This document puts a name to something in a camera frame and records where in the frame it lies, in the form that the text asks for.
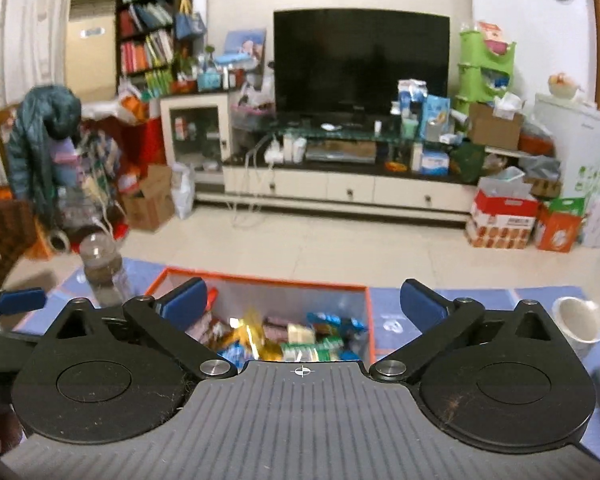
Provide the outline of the blue snack packet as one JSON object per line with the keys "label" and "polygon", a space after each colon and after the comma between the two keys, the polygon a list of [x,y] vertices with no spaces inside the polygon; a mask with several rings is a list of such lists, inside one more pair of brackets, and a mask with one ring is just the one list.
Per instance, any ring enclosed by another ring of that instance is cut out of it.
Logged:
{"label": "blue snack packet", "polygon": [[306,320],[314,330],[323,335],[339,335],[340,337],[365,333],[367,325],[356,318],[343,318],[336,314],[310,312]]}

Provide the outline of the orange green gift bag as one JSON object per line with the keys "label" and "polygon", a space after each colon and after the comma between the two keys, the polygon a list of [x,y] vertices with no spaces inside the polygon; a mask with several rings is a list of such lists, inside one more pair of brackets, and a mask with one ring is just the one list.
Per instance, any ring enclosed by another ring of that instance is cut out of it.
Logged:
{"label": "orange green gift bag", "polygon": [[543,202],[536,219],[533,243],[547,252],[570,252],[584,216],[583,198],[553,198]]}

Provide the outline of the green stacked storage bins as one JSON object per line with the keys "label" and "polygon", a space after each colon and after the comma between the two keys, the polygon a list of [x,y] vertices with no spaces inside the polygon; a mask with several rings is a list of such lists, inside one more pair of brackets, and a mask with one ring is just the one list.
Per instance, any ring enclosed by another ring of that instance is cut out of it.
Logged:
{"label": "green stacked storage bins", "polygon": [[460,33],[456,110],[468,114],[471,104],[493,104],[504,96],[513,81],[516,47],[516,42],[506,42],[504,51],[496,53],[477,29]]}

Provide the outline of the white cat pattern mug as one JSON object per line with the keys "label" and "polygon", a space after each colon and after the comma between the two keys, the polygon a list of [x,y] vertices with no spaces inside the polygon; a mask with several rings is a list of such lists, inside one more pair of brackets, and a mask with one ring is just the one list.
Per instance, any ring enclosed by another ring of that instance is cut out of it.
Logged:
{"label": "white cat pattern mug", "polygon": [[574,353],[584,360],[600,342],[600,307],[591,300],[560,297],[552,315]]}

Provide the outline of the glass jar with dark contents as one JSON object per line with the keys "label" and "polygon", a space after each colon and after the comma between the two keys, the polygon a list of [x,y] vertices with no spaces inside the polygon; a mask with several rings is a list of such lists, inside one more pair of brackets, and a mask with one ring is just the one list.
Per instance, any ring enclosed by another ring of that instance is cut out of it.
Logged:
{"label": "glass jar with dark contents", "polygon": [[121,306],[132,296],[122,255],[110,235],[90,234],[82,240],[79,253],[86,281],[102,308]]}

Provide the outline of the teal puffer jacket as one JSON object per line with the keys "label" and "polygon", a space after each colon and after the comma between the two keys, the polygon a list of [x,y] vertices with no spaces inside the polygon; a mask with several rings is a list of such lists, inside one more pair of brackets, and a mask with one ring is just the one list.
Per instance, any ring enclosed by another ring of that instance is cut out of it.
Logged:
{"label": "teal puffer jacket", "polygon": [[16,110],[6,145],[8,182],[17,200],[27,200],[46,228],[57,226],[52,142],[73,140],[81,122],[81,101],[65,86],[32,88]]}

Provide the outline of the yellow cake packet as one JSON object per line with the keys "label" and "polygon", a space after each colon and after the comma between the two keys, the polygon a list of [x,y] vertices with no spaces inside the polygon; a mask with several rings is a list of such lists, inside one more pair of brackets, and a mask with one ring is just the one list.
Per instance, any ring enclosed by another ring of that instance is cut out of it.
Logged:
{"label": "yellow cake packet", "polygon": [[248,350],[254,360],[283,361],[280,344],[265,336],[263,318],[257,310],[247,309],[241,318],[230,318],[228,324],[234,339]]}

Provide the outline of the white glass door cabinet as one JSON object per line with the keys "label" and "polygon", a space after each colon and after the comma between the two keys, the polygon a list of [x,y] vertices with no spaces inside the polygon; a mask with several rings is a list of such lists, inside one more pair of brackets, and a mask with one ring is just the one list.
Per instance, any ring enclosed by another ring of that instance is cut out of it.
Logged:
{"label": "white glass door cabinet", "polygon": [[199,181],[221,180],[230,156],[230,95],[168,96],[160,100],[160,118],[166,163],[189,166]]}

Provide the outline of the brown cardboard box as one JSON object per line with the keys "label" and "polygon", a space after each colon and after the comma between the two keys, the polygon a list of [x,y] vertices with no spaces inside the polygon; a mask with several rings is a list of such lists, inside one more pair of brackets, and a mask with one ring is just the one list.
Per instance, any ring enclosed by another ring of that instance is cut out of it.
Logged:
{"label": "brown cardboard box", "polygon": [[468,138],[472,143],[516,151],[524,116],[515,113],[512,119],[493,114],[494,109],[482,103],[469,107]]}

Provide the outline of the black flat screen television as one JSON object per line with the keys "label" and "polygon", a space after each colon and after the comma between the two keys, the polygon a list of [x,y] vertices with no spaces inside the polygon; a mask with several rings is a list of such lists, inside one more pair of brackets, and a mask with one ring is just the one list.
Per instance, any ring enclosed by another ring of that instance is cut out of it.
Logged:
{"label": "black flat screen television", "polygon": [[276,11],[275,102],[283,114],[389,113],[398,83],[448,92],[451,20],[377,9]]}

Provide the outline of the red white carton box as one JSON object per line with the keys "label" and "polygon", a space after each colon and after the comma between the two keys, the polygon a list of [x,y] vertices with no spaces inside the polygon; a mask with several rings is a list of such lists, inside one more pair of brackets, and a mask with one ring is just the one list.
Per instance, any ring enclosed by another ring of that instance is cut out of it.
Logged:
{"label": "red white carton box", "polygon": [[526,248],[539,206],[532,196],[491,196],[480,190],[471,205],[466,223],[469,245],[486,249]]}

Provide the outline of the plaid brown chair cover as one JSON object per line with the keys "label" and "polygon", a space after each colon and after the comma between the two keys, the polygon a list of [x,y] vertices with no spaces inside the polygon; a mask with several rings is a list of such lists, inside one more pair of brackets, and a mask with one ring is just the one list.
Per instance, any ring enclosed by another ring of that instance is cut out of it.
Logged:
{"label": "plaid brown chair cover", "polygon": [[23,200],[0,200],[0,287],[35,241],[31,205]]}

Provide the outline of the green pastry packet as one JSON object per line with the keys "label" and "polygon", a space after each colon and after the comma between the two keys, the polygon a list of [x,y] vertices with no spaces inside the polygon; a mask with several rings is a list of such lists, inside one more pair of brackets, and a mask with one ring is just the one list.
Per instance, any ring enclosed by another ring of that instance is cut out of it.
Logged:
{"label": "green pastry packet", "polygon": [[285,362],[334,362],[340,360],[344,341],[339,337],[326,337],[313,344],[282,344]]}

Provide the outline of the dark brown chocolate snack packet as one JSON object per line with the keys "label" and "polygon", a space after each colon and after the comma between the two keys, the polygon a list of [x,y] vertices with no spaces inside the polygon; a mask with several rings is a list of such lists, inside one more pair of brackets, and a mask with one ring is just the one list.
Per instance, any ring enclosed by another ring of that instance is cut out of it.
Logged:
{"label": "dark brown chocolate snack packet", "polygon": [[286,318],[266,316],[262,322],[263,335],[276,344],[286,344],[289,341],[288,327],[291,324]]}

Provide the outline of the roll of tape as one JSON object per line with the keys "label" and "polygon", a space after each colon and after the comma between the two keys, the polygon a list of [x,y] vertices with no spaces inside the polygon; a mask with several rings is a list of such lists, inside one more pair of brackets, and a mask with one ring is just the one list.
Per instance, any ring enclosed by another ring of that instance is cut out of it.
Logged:
{"label": "roll of tape", "polygon": [[68,235],[61,230],[51,230],[47,233],[47,243],[56,254],[68,254],[71,252],[71,242]]}

